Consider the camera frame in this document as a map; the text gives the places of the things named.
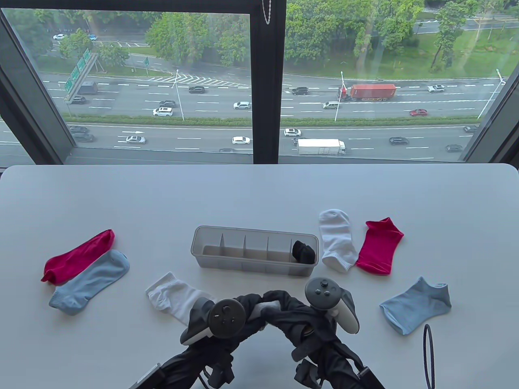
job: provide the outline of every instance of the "white box truck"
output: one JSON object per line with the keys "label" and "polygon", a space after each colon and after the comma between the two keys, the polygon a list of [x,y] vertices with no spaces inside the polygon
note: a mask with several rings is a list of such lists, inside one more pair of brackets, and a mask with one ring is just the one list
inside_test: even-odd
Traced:
{"label": "white box truck", "polygon": [[344,155],[346,146],[339,139],[299,139],[299,155]]}

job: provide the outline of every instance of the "light blue sock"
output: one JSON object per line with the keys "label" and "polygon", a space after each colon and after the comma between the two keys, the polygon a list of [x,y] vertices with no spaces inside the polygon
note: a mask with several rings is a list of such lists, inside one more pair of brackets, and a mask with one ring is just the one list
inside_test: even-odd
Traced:
{"label": "light blue sock", "polygon": [[423,277],[401,295],[380,304],[388,323],[400,335],[409,335],[425,320],[450,311],[447,284],[429,285]]}
{"label": "light blue sock", "polygon": [[74,316],[87,306],[92,297],[116,282],[129,269],[128,259],[119,251],[110,250],[65,285],[58,286],[49,305]]}

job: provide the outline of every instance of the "white sock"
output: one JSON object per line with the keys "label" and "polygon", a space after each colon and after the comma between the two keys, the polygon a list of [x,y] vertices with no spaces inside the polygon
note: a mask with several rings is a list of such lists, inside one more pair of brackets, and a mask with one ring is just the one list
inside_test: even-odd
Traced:
{"label": "white sock", "polygon": [[172,272],[166,273],[146,289],[146,294],[153,308],[169,313],[186,326],[189,323],[189,312],[199,297],[216,301],[210,294],[177,280]]}
{"label": "white sock", "polygon": [[346,273],[359,259],[351,241],[348,215],[341,210],[321,212],[319,230],[323,241],[323,263],[339,273]]}

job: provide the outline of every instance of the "black car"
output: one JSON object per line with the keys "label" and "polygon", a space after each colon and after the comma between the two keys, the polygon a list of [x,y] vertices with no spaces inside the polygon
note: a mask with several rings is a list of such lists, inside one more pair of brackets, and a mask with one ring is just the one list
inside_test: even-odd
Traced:
{"label": "black car", "polygon": [[292,89],[292,94],[297,96],[306,96],[308,94],[308,88],[307,87],[297,87]]}
{"label": "black car", "polygon": [[465,126],[463,127],[463,130],[465,132],[474,133],[476,132],[480,127],[479,126]]}
{"label": "black car", "polygon": [[90,142],[95,141],[95,138],[92,134],[85,134],[85,133],[81,133],[81,132],[72,134],[72,138],[74,138],[74,140],[76,142],[90,143]]}
{"label": "black car", "polygon": [[447,146],[445,146],[445,150],[447,150],[447,152],[462,152],[463,146],[462,145],[447,145]]}
{"label": "black car", "polygon": [[90,130],[83,126],[69,126],[69,131],[71,134],[87,134]]}
{"label": "black car", "polygon": [[190,93],[205,93],[206,88],[201,85],[197,85],[195,87],[189,87],[189,92]]}
{"label": "black car", "polygon": [[71,103],[72,104],[85,104],[87,99],[84,96],[74,96]]}
{"label": "black car", "polygon": [[300,137],[295,137],[294,139],[292,139],[292,141],[294,142],[294,146],[297,146],[297,142],[299,139],[306,139],[304,136],[300,136]]}
{"label": "black car", "polygon": [[392,145],[408,145],[409,139],[404,138],[402,136],[393,136],[389,138],[389,143],[391,143]]}
{"label": "black car", "polygon": [[162,100],[159,103],[159,108],[167,107],[167,108],[176,108],[176,102],[173,100]]}

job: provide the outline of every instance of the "red container truck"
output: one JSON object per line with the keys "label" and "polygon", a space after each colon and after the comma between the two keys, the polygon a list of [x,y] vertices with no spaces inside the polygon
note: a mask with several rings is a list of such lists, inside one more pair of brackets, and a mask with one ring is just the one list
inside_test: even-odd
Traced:
{"label": "red container truck", "polygon": [[350,93],[345,87],[339,88],[339,98],[341,101],[386,101],[392,98],[397,91],[394,84],[365,84],[352,85]]}

